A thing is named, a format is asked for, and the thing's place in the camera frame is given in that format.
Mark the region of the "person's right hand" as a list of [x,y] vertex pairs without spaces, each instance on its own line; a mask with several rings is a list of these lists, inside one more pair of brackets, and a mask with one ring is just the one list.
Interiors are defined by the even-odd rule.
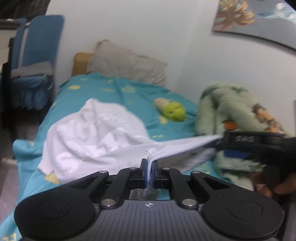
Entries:
[[255,173],[251,176],[252,183],[255,188],[255,192],[272,198],[274,194],[286,195],[295,193],[295,173],[289,174],[282,181],[273,180],[274,185],[271,186],[271,182],[267,182],[263,172]]

